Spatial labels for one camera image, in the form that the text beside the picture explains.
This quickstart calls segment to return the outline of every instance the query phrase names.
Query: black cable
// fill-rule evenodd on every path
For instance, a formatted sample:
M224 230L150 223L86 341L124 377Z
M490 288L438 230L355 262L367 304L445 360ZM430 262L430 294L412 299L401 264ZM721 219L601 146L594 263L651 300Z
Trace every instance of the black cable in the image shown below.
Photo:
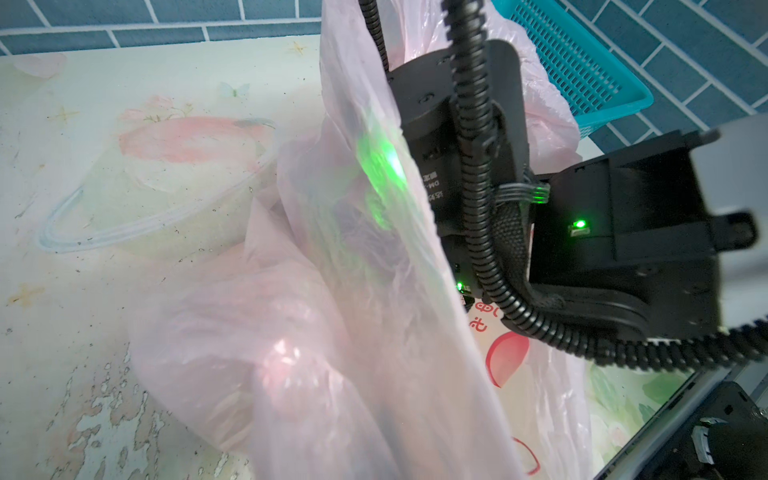
M673 370L700 369L751 359L768 353L768 323L731 329L677 342L628 342L598 338L584 330L553 321L514 291L497 259L492 238L494 194L491 160L496 142L485 54L482 0L444 0L445 23L451 42L458 145L462 154L462 220L475 275L485 293L505 313L505 321L556 349L598 365ZM516 215L518 242L525 243L524 215Z
M386 46L384 45L384 32L382 31L382 22L379 20L379 7L376 0L358 0L362 17L366 20L368 33L371 34L376 48L379 49L379 57L382 59L384 71L389 72L389 59L386 56Z

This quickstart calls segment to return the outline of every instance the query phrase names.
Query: peeling surface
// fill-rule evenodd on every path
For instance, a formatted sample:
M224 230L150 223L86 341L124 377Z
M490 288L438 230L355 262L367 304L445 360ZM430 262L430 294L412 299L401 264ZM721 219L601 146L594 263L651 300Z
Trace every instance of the peeling surface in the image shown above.
M113 425L110 420L110 414L117 399L104 396L93 401L91 406L101 407L101 410L95 415L83 415L78 422L77 430L86 432L96 429L96 433L82 436L76 443L69 446L72 450L79 446L83 439L86 444L85 460L77 476L74 477L75 480L96 478L102 462L105 465L103 478L114 480L128 480L134 471L143 472L147 469L147 450L150 445L149 442L142 442L137 438L141 416L147 408L147 397L148 394L144 392L139 412L134 418L123 419L117 425ZM140 445L138 449L134 449L134 442ZM126 449L126 453L124 461L121 462L123 448Z
M214 470L214 478L219 478L219 475L221 475L221 470L224 468L229 458L230 458L230 454L228 453L221 454L221 458L219 458L219 463L216 465L216 469Z
M56 423L56 417L59 417L60 415L64 415L65 410L67 408L67 402L69 402L69 398L72 395L72 379L74 378L74 372L78 369L78 367L75 367L72 370L72 375L69 377L69 380L67 380L67 386L64 390L64 398L61 399L61 403L58 405L58 410L56 410L56 413L53 415L54 418L48 423L48 426L45 427L45 431L51 429L51 427Z

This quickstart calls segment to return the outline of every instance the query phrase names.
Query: mounting screw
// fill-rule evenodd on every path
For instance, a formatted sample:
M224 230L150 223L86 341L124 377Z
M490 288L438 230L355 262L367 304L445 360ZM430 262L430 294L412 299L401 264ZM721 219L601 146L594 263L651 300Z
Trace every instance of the mounting screw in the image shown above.
M635 272L637 276L651 276L656 275L659 273L659 267L654 265L646 265L641 266L637 269L637 272Z
M693 285L686 288L685 290L683 290L683 293L687 293L688 295L697 295L699 293L706 293L709 291L710 291L710 288L706 283L696 282Z
M752 225L747 222L732 223L730 238L737 247L744 248L754 241L755 232L752 230Z

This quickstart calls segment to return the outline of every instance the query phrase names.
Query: cyan plastic basket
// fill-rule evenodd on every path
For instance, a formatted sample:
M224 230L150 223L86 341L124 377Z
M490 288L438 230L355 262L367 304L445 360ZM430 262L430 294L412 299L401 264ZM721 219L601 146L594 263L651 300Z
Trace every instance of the cyan plastic basket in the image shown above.
M554 0L493 0L525 28L584 138L654 103L648 88Z

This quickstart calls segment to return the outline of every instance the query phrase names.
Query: blue tiled wall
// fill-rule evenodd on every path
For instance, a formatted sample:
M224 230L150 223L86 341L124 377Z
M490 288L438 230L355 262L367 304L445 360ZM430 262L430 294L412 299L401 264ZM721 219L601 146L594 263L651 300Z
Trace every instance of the blue tiled wall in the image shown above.
M768 0L557 1L654 95L591 135L604 151L768 112ZM0 0L0 55L314 34L320 12L321 0Z
M0 0L0 55L320 33L322 0Z
M591 135L603 151L768 112L768 0L557 0L654 95Z

